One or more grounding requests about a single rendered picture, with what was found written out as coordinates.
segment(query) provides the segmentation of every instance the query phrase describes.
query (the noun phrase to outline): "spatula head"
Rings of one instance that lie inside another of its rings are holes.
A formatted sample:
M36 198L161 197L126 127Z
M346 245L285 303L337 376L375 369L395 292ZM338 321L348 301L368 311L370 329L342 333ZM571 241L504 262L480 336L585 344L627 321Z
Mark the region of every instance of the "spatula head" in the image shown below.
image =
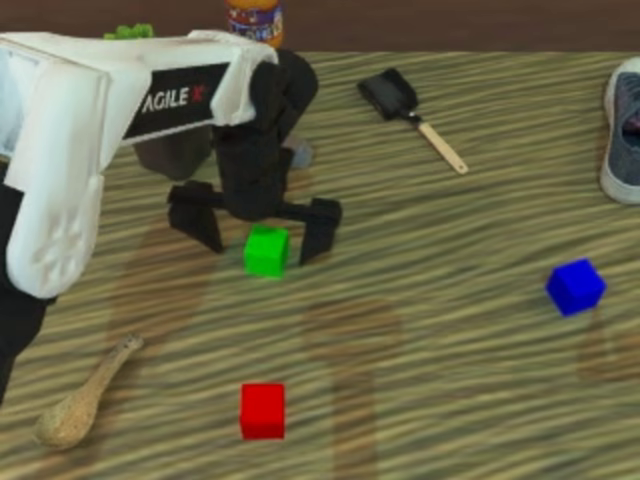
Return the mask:
M357 85L360 94L385 120L406 118L418 106L418 96L395 68L366 78Z

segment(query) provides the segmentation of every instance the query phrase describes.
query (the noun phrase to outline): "wooden spoon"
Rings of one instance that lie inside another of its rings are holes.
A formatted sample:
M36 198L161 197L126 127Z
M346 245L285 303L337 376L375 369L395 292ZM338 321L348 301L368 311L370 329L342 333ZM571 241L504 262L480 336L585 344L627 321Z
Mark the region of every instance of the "wooden spoon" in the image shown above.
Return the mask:
M128 335L107 355L78 390L46 410L34 429L36 442L57 450L75 447L89 433L98 405L120 367L144 345L138 335Z

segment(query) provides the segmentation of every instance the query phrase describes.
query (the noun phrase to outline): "shoe sole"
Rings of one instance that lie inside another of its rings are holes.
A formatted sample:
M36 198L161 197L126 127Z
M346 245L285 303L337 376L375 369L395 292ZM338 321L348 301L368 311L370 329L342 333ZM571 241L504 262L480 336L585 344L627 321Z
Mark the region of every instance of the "shoe sole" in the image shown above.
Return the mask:
M618 203L625 205L640 205L640 187L628 185L618 180L609 168L609 152L613 142L613 126L615 119L616 82L621 73L637 73L640 75L640 57L631 58L614 70L609 78L604 94L604 109L609 122L609 143L605 153L602 169L600 170L600 187L604 193Z

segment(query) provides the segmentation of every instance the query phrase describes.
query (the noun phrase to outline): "orange bottle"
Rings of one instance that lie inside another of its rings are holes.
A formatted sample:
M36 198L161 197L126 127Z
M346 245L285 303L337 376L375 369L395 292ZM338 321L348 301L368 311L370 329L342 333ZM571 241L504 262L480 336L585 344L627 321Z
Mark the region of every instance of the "orange bottle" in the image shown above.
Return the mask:
M229 31L274 48L282 45L280 0L225 0Z

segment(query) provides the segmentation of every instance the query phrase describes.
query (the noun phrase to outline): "green object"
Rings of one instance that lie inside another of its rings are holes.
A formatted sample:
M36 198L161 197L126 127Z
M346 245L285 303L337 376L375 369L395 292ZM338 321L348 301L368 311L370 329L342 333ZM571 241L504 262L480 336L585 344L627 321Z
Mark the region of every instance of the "green object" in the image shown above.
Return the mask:
M148 23L136 23L133 27L120 25L115 33L105 33L105 40L132 40L135 38L154 38L153 27Z
M284 276L289 257L289 232L284 228L254 225L244 247L245 271L262 277Z

